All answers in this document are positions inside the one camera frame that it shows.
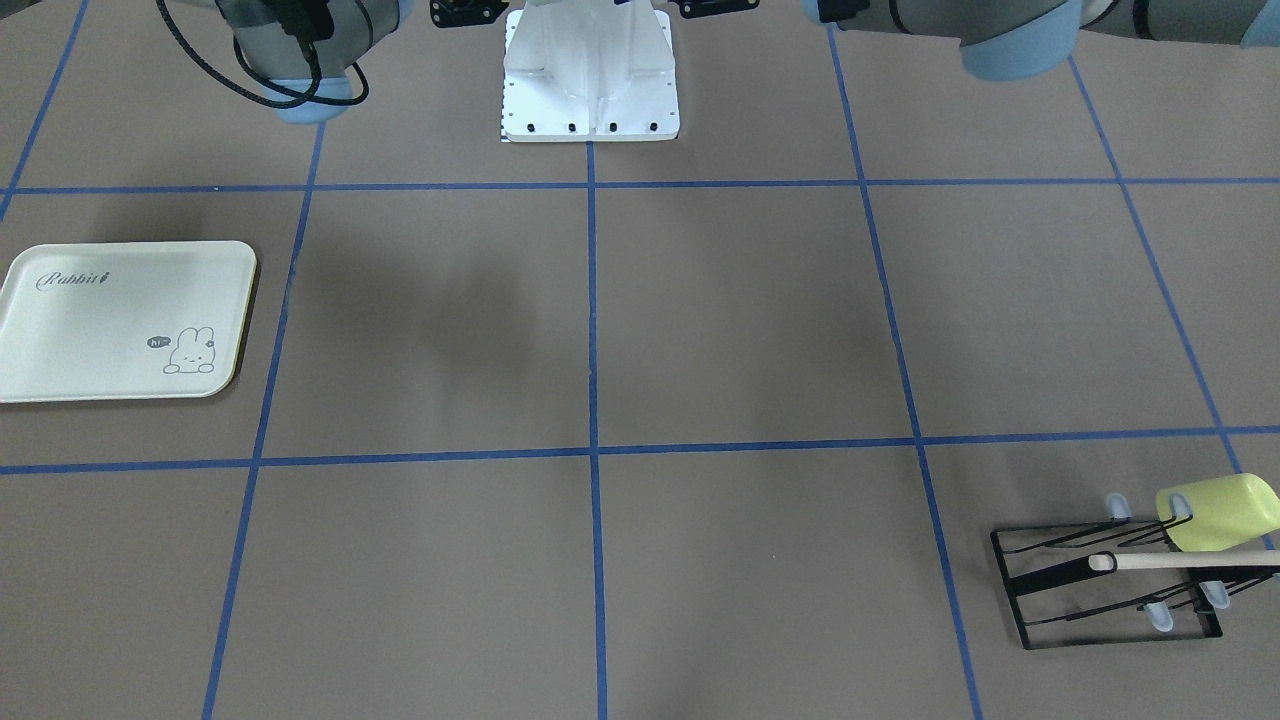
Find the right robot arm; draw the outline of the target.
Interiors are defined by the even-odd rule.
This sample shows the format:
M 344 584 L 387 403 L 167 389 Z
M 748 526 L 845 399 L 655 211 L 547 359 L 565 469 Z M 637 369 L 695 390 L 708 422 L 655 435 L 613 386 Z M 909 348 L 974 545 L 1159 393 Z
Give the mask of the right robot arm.
M 216 1 L 242 70 L 287 123 L 317 124 L 369 95 L 358 60 L 413 1 Z

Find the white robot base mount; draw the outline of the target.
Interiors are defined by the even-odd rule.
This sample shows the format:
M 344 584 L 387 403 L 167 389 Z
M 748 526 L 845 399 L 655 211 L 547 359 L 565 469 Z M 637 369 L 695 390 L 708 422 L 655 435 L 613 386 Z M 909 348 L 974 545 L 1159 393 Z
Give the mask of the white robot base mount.
M 527 1 L 507 13 L 503 29 L 503 141 L 678 137 L 671 18 L 653 3 Z

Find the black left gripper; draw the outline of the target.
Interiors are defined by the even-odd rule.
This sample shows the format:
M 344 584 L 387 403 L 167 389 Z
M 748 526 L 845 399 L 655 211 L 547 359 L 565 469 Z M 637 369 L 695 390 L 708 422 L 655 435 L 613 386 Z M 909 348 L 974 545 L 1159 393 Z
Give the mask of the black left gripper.
M 678 13 L 684 19 L 701 19 L 759 8 L 759 0 L 680 0 Z

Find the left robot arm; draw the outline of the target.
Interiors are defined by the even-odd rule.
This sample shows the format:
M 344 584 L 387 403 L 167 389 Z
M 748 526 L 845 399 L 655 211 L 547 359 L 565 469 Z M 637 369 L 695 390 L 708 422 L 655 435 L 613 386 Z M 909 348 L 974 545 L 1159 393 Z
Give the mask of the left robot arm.
M 957 41 L 965 72 L 1009 82 L 1046 73 L 1082 32 L 1276 47 L 1276 1 L 800 1 L 820 26 Z

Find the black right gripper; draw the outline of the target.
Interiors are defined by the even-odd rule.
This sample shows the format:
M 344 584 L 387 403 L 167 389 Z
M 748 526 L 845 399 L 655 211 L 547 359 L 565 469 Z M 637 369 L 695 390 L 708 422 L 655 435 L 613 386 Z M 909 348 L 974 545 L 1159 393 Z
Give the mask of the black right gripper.
M 502 0 L 430 1 L 431 22 L 442 29 L 489 26 L 498 22 L 504 13 L 506 1 Z

